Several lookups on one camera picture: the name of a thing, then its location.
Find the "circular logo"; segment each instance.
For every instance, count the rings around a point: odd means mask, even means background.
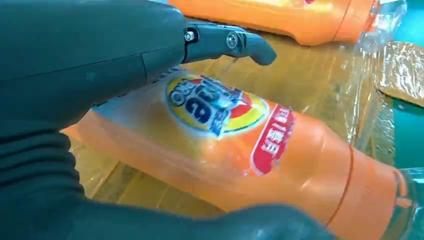
[[[172,79],[166,96],[169,109],[183,123],[218,138],[254,126],[268,112],[261,98],[205,76]]]

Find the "teal surface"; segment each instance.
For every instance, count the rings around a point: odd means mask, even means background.
[[[424,108],[395,99],[393,111],[396,167],[424,167]]]
[[[424,0],[407,0],[407,4],[394,40],[424,47]],[[395,99],[393,112],[396,167],[424,167],[424,108]]]

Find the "plastic bottle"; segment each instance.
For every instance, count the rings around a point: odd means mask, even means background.
[[[227,211],[284,203],[345,240],[379,240],[405,235],[418,207],[412,171],[366,156],[316,119],[179,67],[94,110],[147,136],[137,144],[154,161],[184,170],[168,171],[167,182]]]
[[[183,14],[291,36],[302,45],[355,43],[378,0],[168,0]]]

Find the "screw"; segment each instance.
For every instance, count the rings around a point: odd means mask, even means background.
[[[186,42],[191,42],[196,38],[195,33],[192,31],[188,31],[184,34],[184,38]]]
[[[237,44],[239,43],[239,39],[237,38],[237,35],[235,32],[228,33],[228,36],[226,37],[226,44],[230,49],[234,49],[237,47]]]

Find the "clear bottle neck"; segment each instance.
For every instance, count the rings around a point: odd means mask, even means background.
[[[424,239],[424,168],[401,169],[407,193],[399,182],[393,217],[382,240]]]

